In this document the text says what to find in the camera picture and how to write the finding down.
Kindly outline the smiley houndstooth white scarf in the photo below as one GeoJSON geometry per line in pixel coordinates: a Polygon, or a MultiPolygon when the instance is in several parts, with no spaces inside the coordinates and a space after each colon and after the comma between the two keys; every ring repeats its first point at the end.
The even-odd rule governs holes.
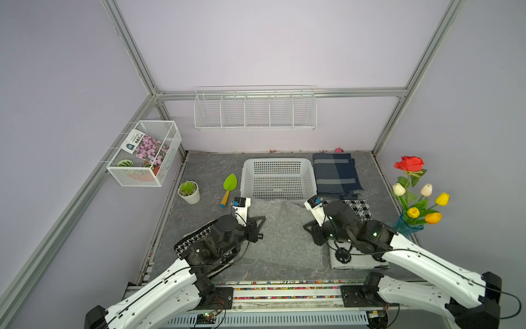
{"type": "Polygon", "coordinates": [[[386,270],[390,265],[379,256],[366,256],[352,245],[343,225],[347,219],[367,223],[371,220],[370,207],[366,201],[338,200],[334,206],[328,203],[324,207],[323,230],[325,241],[330,248],[330,265],[333,270],[386,270]]]}

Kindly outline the grey scarf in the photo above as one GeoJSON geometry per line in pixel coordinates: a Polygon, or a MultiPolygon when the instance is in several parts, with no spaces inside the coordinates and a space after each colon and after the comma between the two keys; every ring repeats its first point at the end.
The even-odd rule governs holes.
{"type": "Polygon", "coordinates": [[[317,246],[304,224],[314,218],[303,206],[287,200],[253,199],[250,217],[266,217],[264,238],[252,243],[233,271],[252,279],[302,279],[328,268],[327,248],[317,246]]]}

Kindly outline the black white houndstooth scarf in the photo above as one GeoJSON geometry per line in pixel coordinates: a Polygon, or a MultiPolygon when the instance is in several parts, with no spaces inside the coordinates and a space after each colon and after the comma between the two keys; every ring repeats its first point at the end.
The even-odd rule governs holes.
{"type": "Polygon", "coordinates": [[[225,252],[221,251],[217,235],[213,233],[216,222],[217,219],[180,240],[174,246],[178,257],[186,260],[191,267],[222,263],[225,252]]]}

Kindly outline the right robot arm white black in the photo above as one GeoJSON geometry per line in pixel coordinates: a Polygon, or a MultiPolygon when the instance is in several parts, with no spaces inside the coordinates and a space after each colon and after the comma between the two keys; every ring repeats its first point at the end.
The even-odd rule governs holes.
{"type": "Polygon", "coordinates": [[[370,270],[358,296],[366,303],[406,304],[442,315],[459,328],[498,328],[502,279],[458,267],[390,226],[362,219],[342,200],[305,202],[314,217],[304,225],[316,245],[327,245],[335,270],[370,270]]]}

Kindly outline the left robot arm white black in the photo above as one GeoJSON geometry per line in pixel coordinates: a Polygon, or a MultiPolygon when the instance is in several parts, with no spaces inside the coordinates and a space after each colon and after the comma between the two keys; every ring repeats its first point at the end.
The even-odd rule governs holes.
{"type": "Polygon", "coordinates": [[[234,264],[243,244],[263,238],[266,218],[223,215],[175,245],[174,263],[143,288],[108,308],[95,306],[85,328],[159,328],[175,316],[211,302],[211,279],[234,264]]]}

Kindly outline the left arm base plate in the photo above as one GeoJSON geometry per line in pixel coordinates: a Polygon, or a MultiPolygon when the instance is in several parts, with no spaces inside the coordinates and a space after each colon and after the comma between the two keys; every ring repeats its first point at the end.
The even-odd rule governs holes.
{"type": "Polygon", "coordinates": [[[213,292],[203,297],[195,310],[226,309],[230,310],[234,301],[232,287],[216,287],[213,292]]]}

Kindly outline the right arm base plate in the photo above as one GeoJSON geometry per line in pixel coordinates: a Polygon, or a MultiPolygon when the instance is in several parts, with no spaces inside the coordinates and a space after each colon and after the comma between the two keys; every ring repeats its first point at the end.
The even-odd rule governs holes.
{"type": "Polygon", "coordinates": [[[377,290],[359,285],[344,285],[340,287],[342,302],[345,308],[383,308],[387,309],[389,302],[379,296],[377,290]]]}

